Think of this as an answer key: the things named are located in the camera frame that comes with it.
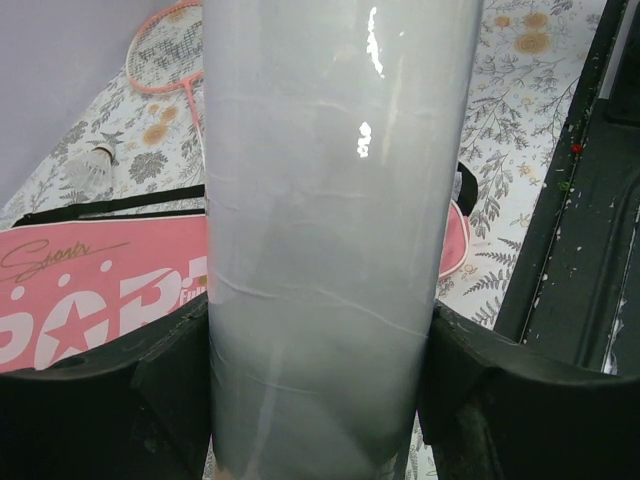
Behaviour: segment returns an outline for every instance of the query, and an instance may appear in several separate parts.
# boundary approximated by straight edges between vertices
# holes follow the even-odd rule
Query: cylindrical tube
[[[404,478],[481,6],[205,2],[220,478]]]

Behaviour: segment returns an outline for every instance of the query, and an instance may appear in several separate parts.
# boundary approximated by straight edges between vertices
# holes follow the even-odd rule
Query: shuttlecock
[[[95,146],[91,151],[70,159],[65,174],[76,191],[88,200],[103,198],[111,193],[111,166],[115,152],[107,143]]]

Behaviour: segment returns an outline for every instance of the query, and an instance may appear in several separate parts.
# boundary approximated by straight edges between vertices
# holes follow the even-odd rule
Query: white wall
[[[0,15],[0,206],[124,64],[172,0],[5,0]]]

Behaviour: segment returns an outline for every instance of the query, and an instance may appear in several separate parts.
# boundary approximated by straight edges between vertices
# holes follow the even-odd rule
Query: racket strings
[[[203,70],[202,8],[185,6],[156,19],[134,40],[129,76],[143,88],[171,87]]]

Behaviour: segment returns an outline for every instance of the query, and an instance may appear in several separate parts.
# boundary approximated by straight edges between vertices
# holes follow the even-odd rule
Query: floral tablecloth
[[[495,323],[604,4],[485,1],[460,147],[478,176],[479,202],[468,260],[438,285],[441,300],[485,327]],[[197,88],[198,105],[201,98]],[[141,95],[121,72],[0,211],[0,229],[28,212],[86,201],[65,180],[64,164],[87,143],[105,141],[116,149],[115,197],[204,180],[184,94]],[[202,206],[178,203],[144,210]],[[435,477],[416,424],[407,478]]]

